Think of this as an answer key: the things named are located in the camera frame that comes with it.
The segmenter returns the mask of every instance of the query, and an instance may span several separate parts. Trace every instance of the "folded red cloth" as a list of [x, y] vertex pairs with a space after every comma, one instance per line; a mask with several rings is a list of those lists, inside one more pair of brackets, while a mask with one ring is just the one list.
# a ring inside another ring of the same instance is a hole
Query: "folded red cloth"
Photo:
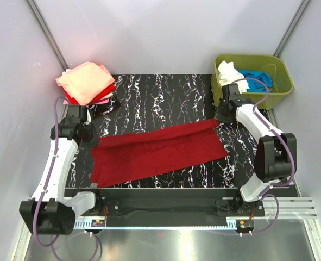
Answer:
[[[97, 103], [99, 100], [101, 100], [103, 97], [105, 97], [107, 94], [110, 94], [116, 89], [116, 87], [111, 84], [106, 89], [104, 89], [100, 94], [98, 94], [88, 105], [93, 105]], [[62, 89], [65, 93], [66, 98], [69, 100], [70, 104], [72, 105], [79, 105], [75, 98], [72, 98], [65, 90]]]
[[103, 188], [223, 158], [227, 152], [215, 132], [217, 126], [212, 119], [100, 138], [91, 149], [90, 180]]

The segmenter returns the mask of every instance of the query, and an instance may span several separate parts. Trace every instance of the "marble surface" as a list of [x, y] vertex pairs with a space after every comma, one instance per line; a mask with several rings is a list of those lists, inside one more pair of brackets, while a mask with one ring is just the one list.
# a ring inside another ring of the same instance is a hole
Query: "marble surface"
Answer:
[[[91, 107], [100, 137], [151, 132], [213, 118], [215, 114], [210, 74], [120, 75], [115, 80], [116, 91], [110, 104]], [[220, 124], [216, 132], [227, 157], [115, 187], [219, 188], [244, 184], [253, 173], [256, 142], [239, 123]], [[92, 170], [89, 150], [79, 149], [66, 186], [89, 187]]]

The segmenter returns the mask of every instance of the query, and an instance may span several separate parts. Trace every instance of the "white wall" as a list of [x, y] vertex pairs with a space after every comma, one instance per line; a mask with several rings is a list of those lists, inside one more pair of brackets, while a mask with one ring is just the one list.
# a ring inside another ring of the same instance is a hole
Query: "white wall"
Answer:
[[301, 0], [36, 0], [70, 67], [212, 73], [220, 53], [273, 54]]
[[0, 261], [12, 254], [20, 202], [45, 167], [60, 71], [25, 1], [0, 1]]
[[294, 92], [275, 113], [282, 130], [297, 137], [301, 192], [312, 197], [321, 224], [321, 0], [310, 5], [282, 59]]

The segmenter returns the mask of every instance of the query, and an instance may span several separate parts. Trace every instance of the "blue cloth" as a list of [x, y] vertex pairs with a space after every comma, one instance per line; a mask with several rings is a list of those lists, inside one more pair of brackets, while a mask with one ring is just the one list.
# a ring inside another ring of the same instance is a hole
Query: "blue cloth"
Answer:
[[[273, 81], [269, 74], [261, 71], [252, 71], [252, 70], [237, 70], [239, 73], [244, 75], [245, 78], [254, 78], [264, 82], [269, 88], [273, 86]], [[249, 89], [247, 92], [267, 92], [265, 87], [254, 80], [247, 80]]]

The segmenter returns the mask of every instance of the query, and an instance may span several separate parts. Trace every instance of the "white cloth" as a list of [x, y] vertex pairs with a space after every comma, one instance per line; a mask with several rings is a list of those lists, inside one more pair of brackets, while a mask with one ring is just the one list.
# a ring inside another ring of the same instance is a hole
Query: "white cloth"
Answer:
[[[218, 80], [221, 86], [232, 83], [235, 80], [243, 79], [244, 76], [236, 71], [234, 68], [234, 63], [231, 61], [230, 63], [226, 63], [226, 61], [221, 62], [218, 70]], [[249, 89], [248, 83], [246, 80], [241, 80], [237, 82], [237, 86], [240, 92], [247, 92]]]

